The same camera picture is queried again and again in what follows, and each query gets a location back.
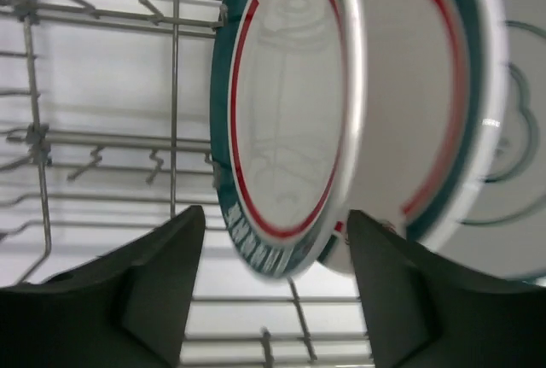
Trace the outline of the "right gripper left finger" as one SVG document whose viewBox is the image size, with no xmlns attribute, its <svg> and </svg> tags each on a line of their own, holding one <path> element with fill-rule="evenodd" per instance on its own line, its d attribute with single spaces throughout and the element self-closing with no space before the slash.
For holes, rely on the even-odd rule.
<svg viewBox="0 0 546 368">
<path fill-rule="evenodd" d="M 176 367 L 205 234 L 191 206 L 38 283 L 1 289 L 3 367 Z"/>
</svg>

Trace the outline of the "green red rimmed plate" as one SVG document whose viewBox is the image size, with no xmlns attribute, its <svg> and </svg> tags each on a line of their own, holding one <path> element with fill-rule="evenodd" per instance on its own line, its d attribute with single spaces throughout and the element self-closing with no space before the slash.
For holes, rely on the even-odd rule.
<svg viewBox="0 0 546 368">
<path fill-rule="evenodd" d="M 306 270 L 346 215 L 363 133 L 361 0 L 223 0 L 210 83 L 214 186 L 241 260 Z"/>
<path fill-rule="evenodd" d="M 368 101 L 348 206 L 439 250 L 474 204 L 501 132 L 502 0 L 363 0 Z"/>
</svg>

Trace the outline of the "white plate with grey pattern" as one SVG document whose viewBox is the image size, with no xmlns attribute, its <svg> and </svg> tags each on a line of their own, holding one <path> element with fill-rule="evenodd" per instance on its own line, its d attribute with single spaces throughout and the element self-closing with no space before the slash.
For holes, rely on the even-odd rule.
<svg viewBox="0 0 546 368">
<path fill-rule="evenodd" d="M 482 272 L 545 283 L 545 0 L 503 0 L 509 96 L 495 160 L 442 255 Z"/>
</svg>

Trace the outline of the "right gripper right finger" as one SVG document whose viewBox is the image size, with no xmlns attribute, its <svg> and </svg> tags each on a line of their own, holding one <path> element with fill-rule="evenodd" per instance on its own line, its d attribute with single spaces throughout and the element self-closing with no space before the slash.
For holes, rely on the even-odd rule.
<svg viewBox="0 0 546 368">
<path fill-rule="evenodd" d="M 545 365 L 543 287 L 466 268 L 361 211 L 347 233 L 375 366 Z"/>
</svg>

